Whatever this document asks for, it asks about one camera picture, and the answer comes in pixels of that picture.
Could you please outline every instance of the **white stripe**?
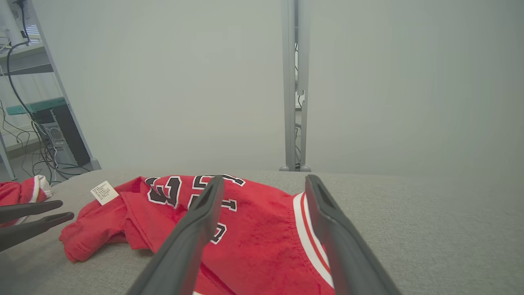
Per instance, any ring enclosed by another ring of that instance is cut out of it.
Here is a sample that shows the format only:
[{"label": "white stripe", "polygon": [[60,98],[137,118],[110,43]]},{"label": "white stripe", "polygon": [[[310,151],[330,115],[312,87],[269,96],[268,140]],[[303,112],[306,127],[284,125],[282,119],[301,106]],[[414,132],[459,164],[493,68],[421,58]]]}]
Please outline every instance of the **white stripe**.
[{"label": "white stripe", "polygon": [[[36,200],[38,199],[38,193],[40,192],[40,179],[38,178],[38,175],[33,177],[33,181],[34,181],[34,185],[33,185],[33,194],[31,196],[31,200],[29,200],[29,203],[36,203]],[[20,217],[15,225],[19,225],[21,224],[22,222],[24,222],[24,220],[26,220],[27,216],[24,216],[24,217]]]},{"label": "white stripe", "polygon": [[327,266],[329,266],[328,256],[326,255],[324,248],[322,248],[322,244],[320,243],[319,239],[317,239],[313,231],[313,225],[311,224],[311,217],[309,216],[308,196],[305,193],[304,193],[304,199],[305,199],[305,202],[304,202],[305,219],[308,221],[309,230],[313,234],[313,240],[315,241],[316,248],[319,250],[322,258],[324,258],[324,261],[326,262]]},{"label": "white stripe", "polygon": [[[308,256],[309,261],[311,262],[313,267],[320,274],[320,276],[331,287],[333,287],[333,279],[331,278],[331,275],[326,270],[326,268],[324,268],[324,266],[322,265],[322,262],[320,261],[320,259],[316,255],[315,249],[313,248],[313,245],[311,244],[311,242],[309,240],[308,232],[305,229],[304,219],[302,217],[302,210],[301,210],[301,207],[300,207],[300,198],[302,197],[302,194],[303,193],[296,195],[295,198],[293,199],[293,210],[294,210],[294,215],[295,215],[295,222],[297,224],[298,236],[300,238],[300,242],[302,244],[302,247],[304,248],[305,254]],[[313,239],[316,239],[315,233],[313,232],[313,230],[311,228],[310,228],[310,230],[311,230],[311,234],[313,235]],[[318,249],[319,249],[320,253],[324,252],[322,247],[320,247]]]}]

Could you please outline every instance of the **gray table surface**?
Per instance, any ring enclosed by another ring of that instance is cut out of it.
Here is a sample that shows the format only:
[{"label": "gray table surface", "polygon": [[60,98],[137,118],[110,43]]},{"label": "gray table surface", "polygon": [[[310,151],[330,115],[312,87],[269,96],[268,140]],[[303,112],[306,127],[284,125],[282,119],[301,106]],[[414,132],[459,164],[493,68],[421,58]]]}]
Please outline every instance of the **gray table surface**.
[{"label": "gray table surface", "polygon": [[[90,190],[105,180],[117,186],[140,175],[219,173],[290,194],[304,187],[304,173],[98,170],[53,187],[52,199],[64,206],[52,213],[77,214],[94,200]],[[423,178],[317,175],[403,294],[524,293],[523,190]],[[66,224],[0,253],[2,294],[124,294],[152,256],[149,250],[111,244],[73,264],[58,241]]]}]

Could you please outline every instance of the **black and white number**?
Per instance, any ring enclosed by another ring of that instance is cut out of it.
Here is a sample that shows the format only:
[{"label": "black and white number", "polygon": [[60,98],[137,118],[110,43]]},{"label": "black and white number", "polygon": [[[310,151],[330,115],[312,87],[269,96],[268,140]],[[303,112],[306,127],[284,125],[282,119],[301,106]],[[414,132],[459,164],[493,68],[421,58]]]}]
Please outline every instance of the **black and white number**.
[{"label": "black and white number", "polygon": [[[192,194],[191,197],[189,198],[189,205],[188,205],[188,208],[191,208],[191,204],[193,203],[197,203],[197,199],[198,199],[199,195],[198,194]],[[222,200],[222,205],[221,207],[223,208],[228,208],[229,210],[231,211],[234,211],[236,212],[236,200],[233,200],[233,199],[228,199],[228,200]]]},{"label": "black and white number", "polygon": [[222,237],[224,236],[224,234],[226,233],[227,231],[227,226],[223,223],[218,223],[216,225],[216,234],[214,237],[211,238],[211,242],[213,244],[218,244],[219,241],[222,239]]},{"label": "black and white number", "polygon": [[[200,176],[195,176],[194,180],[193,180],[193,189],[204,189],[205,186],[208,184],[209,180],[203,180],[202,178],[203,177],[214,177],[215,175],[200,175]],[[225,180],[229,180],[229,181],[232,181],[233,183],[239,185],[239,186],[244,186],[244,184],[246,183],[244,180],[238,178],[238,177],[233,177],[231,175],[227,175],[227,174],[221,174],[222,178],[224,178]]]},{"label": "black and white number", "polygon": [[179,176],[171,176],[165,185],[156,185],[155,181],[158,177],[150,177],[146,179],[146,184],[151,188],[147,193],[147,197],[153,203],[169,204],[174,208],[178,206],[178,196],[180,194],[180,187],[182,180]]}]

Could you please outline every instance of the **white label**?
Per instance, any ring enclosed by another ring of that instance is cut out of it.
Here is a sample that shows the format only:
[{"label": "white label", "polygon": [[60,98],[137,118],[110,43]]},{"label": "white label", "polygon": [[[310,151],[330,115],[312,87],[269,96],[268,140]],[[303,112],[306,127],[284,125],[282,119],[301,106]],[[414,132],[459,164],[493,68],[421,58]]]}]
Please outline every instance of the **white label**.
[{"label": "white label", "polygon": [[112,199],[118,197],[118,193],[107,181],[97,185],[91,190],[91,193],[97,200],[99,200],[101,205],[105,205]]}]

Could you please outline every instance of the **red jersey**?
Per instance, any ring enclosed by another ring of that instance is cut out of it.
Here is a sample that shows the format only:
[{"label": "red jersey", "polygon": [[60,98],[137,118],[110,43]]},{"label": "red jersey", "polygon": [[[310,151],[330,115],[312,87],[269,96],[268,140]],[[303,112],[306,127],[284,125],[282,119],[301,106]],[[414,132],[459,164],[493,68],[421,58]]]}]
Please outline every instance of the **red jersey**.
[{"label": "red jersey", "polygon": [[[195,292],[334,294],[328,259],[316,238],[304,193],[224,177],[216,234],[205,248]],[[105,243],[157,252],[212,176],[138,177],[105,205],[87,204],[60,240],[71,261]]]},{"label": "red jersey", "polygon": [[[0,206],[40,203],[51,197],[51,186],[43,175],[24,180],[22,183],[0,183]],[[0,224],[0,228],[18,225],[27,216]]]}]

